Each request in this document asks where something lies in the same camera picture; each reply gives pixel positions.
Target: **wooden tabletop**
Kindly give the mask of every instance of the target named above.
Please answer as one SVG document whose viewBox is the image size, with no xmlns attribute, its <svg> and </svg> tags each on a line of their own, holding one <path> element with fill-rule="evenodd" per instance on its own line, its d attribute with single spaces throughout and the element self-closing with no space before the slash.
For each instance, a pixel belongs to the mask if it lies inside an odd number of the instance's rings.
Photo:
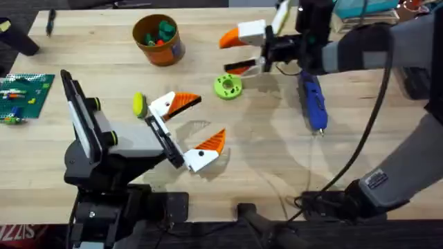
<svg viewBox="0 0 443 249">
<path fill-rule="evenodd" d="M 313 137 L 302 114 L 296 79 L 272 74 L 244 79 L 236 100 L 219 99 L 213 90 L 223 65 L 259 54 L 259 48 L 218 49 L 219 38 L 238 22 L 265 18 L 273 8 L 183 10 L 58 11 L 53 36 L 45 33 L 48 12 L 40 12 L 30 36 L 41 51 L 19 55 L 13 73 L 52 73 L 55 82 L 40 117 L 28 124 L 0 126 L 0 223 L 66 223 L 75 188 L 63 181 L 64 152 L 74 139 L 60 79 L 66 69 L 87 96 L 99 97 L 108 119 L 145 125 L 132 114 L 132 96 L 143 92 L 154 100 L 169 91 L 202 96 L 201 104 L 168 122 L 172 135 L 192 147 L 226 128 L 220 159 L 200 174 L 175 169 L 168 161 L 137 183 L 156 191 L 190 194 L 189 221 L 231 221 L 235 206 L 253 202 L 260 214 L 286 219 L 296 209 L 291 199 L 318 190 L 349 159 L 377 96 L 381 71 L 320 77 L 329 124 L 325 137 Z M 184 58 L 174 66 L 152 66 L 132 40 L 132 26 L 145 15 L 173 17 Z M 293 33 L 295 13 L 286 33 Z M 287 71 L 298 69 L 289 65 Z M 336 184 L 344 188 L 376 167 L 414 130 L 425 114 L 424 102 L 404 97 L 391 77 L 386 100 L 372 134 L 353 168 Z M 442 218 L 443 192 L 438 183 L 412 203 L 389 214 L 391 219 Z"/>
</svg>

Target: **green 3d printed part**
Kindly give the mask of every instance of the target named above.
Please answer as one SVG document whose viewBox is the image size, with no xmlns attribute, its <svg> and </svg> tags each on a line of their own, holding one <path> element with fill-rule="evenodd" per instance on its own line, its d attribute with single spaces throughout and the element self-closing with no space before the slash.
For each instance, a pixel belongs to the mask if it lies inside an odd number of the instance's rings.
<svg viewBox="0 0 443 249">
<path fill-rule="evenodd" d="M 219 76 L 214 82 L 215 93 L 224 100 L 233 100 L 242 94 L 240 77 L 231 74 Z"/>
</svg>

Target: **cup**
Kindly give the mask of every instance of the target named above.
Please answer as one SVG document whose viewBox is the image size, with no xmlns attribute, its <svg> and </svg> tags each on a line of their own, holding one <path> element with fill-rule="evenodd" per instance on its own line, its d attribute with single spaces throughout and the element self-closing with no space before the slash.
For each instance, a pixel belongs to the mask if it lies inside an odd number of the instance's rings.
<svg viewBox="0 0 443 249">
<path fill-rule="evenodd" d="M 159 33 L 159 24 L 163 20 L 175 27 L 174 37 L 163 45 L 148 46 L 145 43 L 146 34 L 157 35 Z M 132 36 L 137 46 L 154 65 L 172 65 L 178 62 L 185 54 L 185 47 L 180 40 L 179 27 L 173 18 L 167 15 L 155 14 L 143 17 L 134 26 Z"/>
</svg>

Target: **black cable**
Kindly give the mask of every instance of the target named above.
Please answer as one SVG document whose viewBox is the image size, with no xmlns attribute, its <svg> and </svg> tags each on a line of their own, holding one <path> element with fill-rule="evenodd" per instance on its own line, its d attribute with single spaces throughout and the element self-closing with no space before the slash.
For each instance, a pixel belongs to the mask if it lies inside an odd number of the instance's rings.
<svg viewBox="0 0 443 249">
<path fill-rule="evenodd" d="M 366 10 L 368 9 L 368 2 L 369 2 L 369 0 L 363 0 L 363 7 L 361 9 L 358 27 L 363 25 L 363 21 L 365 19 L 365 15 L 366 15 Z"/>
<path fill-rule="evenodd" d="M 225 230 L 228 228 L 232 228 L 232 227 L 236 226 L 237 224 L 238 224 L 238 221 L 233 222 L 233 223 L 224 224 L 224 225 L 219 226 L 218 228 L 212 229 L 211 231 L 204 232 L 203 234 L 176 234 L 176 233 L 170 232 L 167 229 L 161 228 L 157 224 L 156 224 L 156 226 L 159 230 L 164 231 L 164 233 L 166 233 L 172 237 L 176 237 L 176 238 L 202 238 L 202 237 L 206 237 L 208 235 L 214 234 L 216 232 L 219 232 L 219 231 L 222 231 L 222 230 Z"/>
<path fill-rule="evenodd" d="M 161 239 L 163 238 L 163 235 L 165 235 L 165 231 L 162 231 L 162 232 L 161 232 L 160 237 L 159 237 L 159 239 L 157 240 L 157 243 L 155 244 L 154 249 L 157 249 L 157 248 L 159 247 L 160 242 L 161 242 Z"/>
<path fill-rule="evenodd" d="M 66 249 L 72 249 L 70 240 L 71 240 L 71 229 L 74 223 L 74 214 L 77 211 L 78 200 L 80 198 L 80 189 L 77 190 L 77 195 L 75 196 L 74 205 L 71 210 L 71 215 L 69 216 L 68 227 L 66 228 L 66 241 L 65 247 Z"/>
<path fill-rule="evenodd" d="M 365 0 L 365 4 L 363 5 L 364 9 L 363 9 L 363 12 L 361 13 L 361 19 L 364 17 L 367 6 L 368 6 L 368 0 Z M 366 140 L 368 139 L 370 132 L 372 130 L 372 127 L 375 123 L 375 120 L 379 114 L 381 105 L 383 104 L 383 99 L 385 97 L 386 90 L 388 89 L 389 77 L 390 77 L 390 72 L 392 69 L 392 61 L 393 61 L 393 57 L 394 57 L 393 55 L 394 55 L 394 40 L 391 37 L 390 41 L 389 41 L 389 48 L 388 48 L 388 53 L 387 53 L 387 58 L 386 58 L 386 63 L 385 63 L 385 69 L 384 69 L 384 73 L 383 73 L 383 79 L 381 81 L 380 91 L 377 96 L 377 100 L 375 101 L 375 105 L 374 105 L 374 108 L 372 109 L 372 113 L 371 113 L 371 116 L 369 117 L 365 131 L 363 132 L 363 135 L 361 136 L 360 141 L 359 141 L 354 153 L 352 154 L 351 158 L 346 163 L 346 165 L 343 167 L 343 169 L 341 169 L 340 172 L 328 184 L 326 184 L 326 186 L 324 186 L 323 189 L 321 189 L 312 198 L 313 200 L 316 200 L 319 196 L 322 196 L 331 186 L 333 186 L 348 171 L 349 168 L 351 168 L 352 164 L 354 164 L 355 160 L 357 159 L 361 150 L 363 149 L 363 146 L 365 145 Z M 294 219 L 299 217 L 304 212 L 304 207 L 302 206 L 300 208 L 301 209 L 295 215 L 293 215 L 290 219 L 288 219 L 286 221 L 287 225 L 291 221 L 293 221 Z"/>
<path fill-rule="evenodd" d="M 298 73 L 294 73 L 294 74 L 290 74 L 290 73 L 285 73 L 279 66 L 278 66 L 278 63 L 275 63 L 275 67 L 283 74 L 283 75 L 286 75 L 286 76 L 299 76 L 300 75 L 300 72 L 298 72 Z"/>
<path fill-rule="evenodd" d="M 262 245 L 262 242 L 260 241 L 260 238 L 258 237 L 257 232 L 255 231 L 255 229 L 252 227 L 252 225 L 247 220 L 244 220 L 244 222 L 246 223 L 246 226 L 248 227 L 249 232 L 254 237 L 255 243 L 258 245 L 258 247 L 260 249 L 264 249 L 263 245 Z"/>
</svg>

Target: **label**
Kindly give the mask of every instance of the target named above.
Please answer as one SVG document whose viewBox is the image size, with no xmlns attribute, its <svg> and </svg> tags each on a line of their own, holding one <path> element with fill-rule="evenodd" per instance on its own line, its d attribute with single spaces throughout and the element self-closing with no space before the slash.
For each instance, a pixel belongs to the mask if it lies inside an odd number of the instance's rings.
<svg viewBox="0 0 443 249">
<path fill-rule="evenodd" d="M 147 56 L 154 64 L 166 64 L 174 60 L 174 58 L 180 57 L 181 54 L 181 41 L 177 40 L 174 45 L 159 52 L 147 52 Z"/>
<path fill-rule="evenodd" d="M 180 40 L 172 46 L 172 54 L 174 55 L 175 58 L 180 57 L 180 54 L 181 54 Z"/>
<path fill-rule="evenodd" d="M 383 170 L 378 169 L 372 173 L 368 178 L 365 179 L 366 185 L 371 189 L 375 189 L 380 186 L 380 184 L 388 180 L 388 175 L 383 172 Z"/>
<path fill-rule="evenodd" d="M 174 55 L 170 48 L 160 52 L 147 52 L 147 56 L 154 64 L 165 64 L 171 62 L 174 59 Z"/>
</svg>

